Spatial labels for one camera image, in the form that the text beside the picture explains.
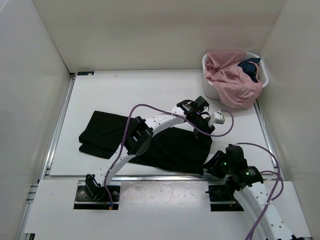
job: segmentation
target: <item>white table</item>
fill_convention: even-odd
[[[96,71],[94,75],[77,76],[67,107],[59,140],[50,171],[51,176],[85,176],[101,168],[105,159],[79,152],[78,138],[85,130],[95,110],[128,116],[133,106],[149,104],[169,110],[185,99],[195,100],[203,96],[203,73],[201,70],[141,70],[141,71]],[[233,113],[233,130],[224,137],[213,138],[210,159],[217,150],[225,150],[228,144],[251,142],[266,147],[262,129],[255,109],[232,109],[219,101],[206,98],[210,113],[221,109]],[[158,113],[140,107],[133,116],[152,117]],[[213,134],[226,132],[231,118],[225,113],[225,124],[216,125]],[[176,127],[193,130],[187,123]],[[268,153],[254,146],[242,146],[249,165],[260,171],[273,170]],[[118,176],[163,176],[178,173],[164,171],[155,167],[128,163]]]

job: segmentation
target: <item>white connector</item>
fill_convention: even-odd
[[[211,114],[211,119],[209,122],[209,125],[213,124],[224,124],[225,123],[225,117],[220,112],[214,112]]]

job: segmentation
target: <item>table surface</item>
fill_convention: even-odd
[[[79,135],[85,130],[95,110],[128,116],[133,106],[149,104],[169,110],[185,99],[195,100],[203,96],[210,104],[210,113],[221,109],[234,115],[234,128],[224,137],[214,137],[210,159],[218,150],[237,142],[256,143],[266,147],[264,135],[254,107],[235,109],[220,101],[208,99],[202,86],[201,70],[138,70],[96,71],[94,75],[77,76],[67,107],[59,140],[55,149],[51,176],[85,176],[95,173],[106,164],[106,159],[79,152]],[[154,110],[139,107],[133,116],[149,118],[157,115]],[[231,117],[225,113],[225,124],[215,125],[213,134],[226,132]],[[187,123],[176,125],[192,131]],[[273,170],[268,153],[254,146],[242,146],[249,165],[260,171]],[[117,176],[165,176],[180,173],[164,171],[155,167],[127,163]]]
[[[119,210],[112,211],[73,209],[77,184],[41,180],[24,232],[35,240],[241,240],[252,226],[243,211],[211,212],[205,181],[122,181]],[[270,192],[274,182],[265,184]],[[274,204],[296,236],[310,237],[292,182]]]

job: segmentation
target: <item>white wall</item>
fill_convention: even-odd
[[[0,8],[0,239],[10,240],[70,77],[32,0],[1,0]]]
[[[260,53],[270,77],[262,111],[286,179],[294,180],[320,239],[320,1],[287,0]]]
[[[200,69],[206,51],[257,52],[285,0],[33,0],[71,72]]]

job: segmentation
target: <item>black cloth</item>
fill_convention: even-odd
[[[86,129],[79,136],[80,152],[109,159],[122,141],[127,117],[94,111]],[[130,163],[167,171],[203,175],[203,164],[210,152],[209,136],[195,138],[192,131],[172,127],[152,138],[149,149]]]
[[[238,67],[241,67],[243,72],[245,74],[248,74],[249,77],[251,78],[251,80],[254,81],[255,83],[258,82],[258,80],[256,79],[257,67],[250,62],[253,62],[259,66],[260,60],[261,60],[260,58],[253,57],[253,58],[249,58],[245,61],[242,61],[238,64]]]

